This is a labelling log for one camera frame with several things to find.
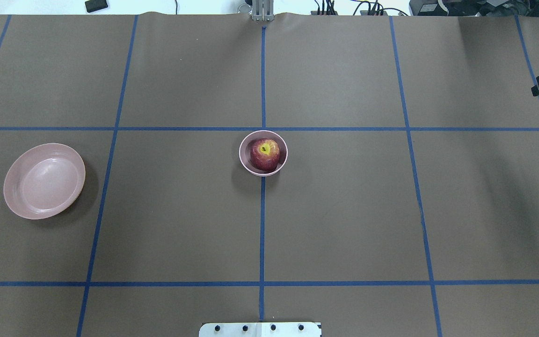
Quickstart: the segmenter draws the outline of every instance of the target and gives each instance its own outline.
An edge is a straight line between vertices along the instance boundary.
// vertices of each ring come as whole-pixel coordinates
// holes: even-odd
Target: wire
[[[359,5],[357,5],[357,8],[355,8],[355,11],[353,12],[353,15],[357,14],[357,11],[359,10],[359,7],[361,7],[362,4],[368,4],[367,6],[367,15],[370,15],[370,13],[378,13],[380,12],[384,7],[379,2],[368,2],[368,1],[359,1],[359,0],[351,0],[354,2],[359,2]]]
[[[380,10],[381,14],[380,15],[384,15],[384,11],[387,10],[387,9],[392,9],[392,10],[395,10],[395,11],[399,11],[400,13],[402,13],[402,15],[404,16],[409,16],[407,13],[405,13],[404,11],[401,11],[400,9],[397,9],[397,8],[391,8],[391,7],[388,7],[388,8],[382,8]]]

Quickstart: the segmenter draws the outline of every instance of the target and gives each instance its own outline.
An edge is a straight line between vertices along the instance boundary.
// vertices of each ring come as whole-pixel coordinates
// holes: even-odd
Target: pink bowl
[[[278,161],[278,166],[276,166],[276,170],[273,171],[261,171],[258,168],[253,167],[251,164],[251,144],[254,140],[261,139],[261,138],[269,138],[273,139],[278,143],[278,147],[280,148],[280,160]],[[286,145],[286,142],[275,132],[270,132],[268,130],[258,130],[256,132],[251,132],[248,134],[242,142],[240,143],[240,147],[238,148],[238,158],[240,158],[240,162],[242,163],[242,166],[247,169],[250,173],[253,173],[253,175],[259,176],[259,177],[268,177],[271,175],[275,175],[278,171],[282,169],[284,164],[286,164],[286,160],[288,159],[288,147]]]
[[[22,218],[37,220],[68,208],[84,185],[80,155],[67,145],[49,143],[24,152],[9,168],[4,199]]]

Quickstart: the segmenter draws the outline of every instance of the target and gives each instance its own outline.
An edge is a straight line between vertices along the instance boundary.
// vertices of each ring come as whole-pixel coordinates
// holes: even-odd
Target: tabletop
[[[0,336],[539,335],[537,74],[537,18],[0,15]],[[51,142],[83,192],[19,218]]]

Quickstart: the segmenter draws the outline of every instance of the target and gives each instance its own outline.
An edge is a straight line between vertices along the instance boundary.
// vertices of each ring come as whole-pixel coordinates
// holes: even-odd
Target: pink plate
[[[9,167],[4,199],[22,218],[45,219],[72,205],[83,188],[84,175],[84,162],[72,147],[39,145]]]

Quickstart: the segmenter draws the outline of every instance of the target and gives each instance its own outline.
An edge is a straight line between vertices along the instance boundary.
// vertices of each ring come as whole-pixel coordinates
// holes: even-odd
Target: red object
[[[251,164],[261,171],[276,170],[280,160],[280,148],[273,139],[263,138],[251,145]]]

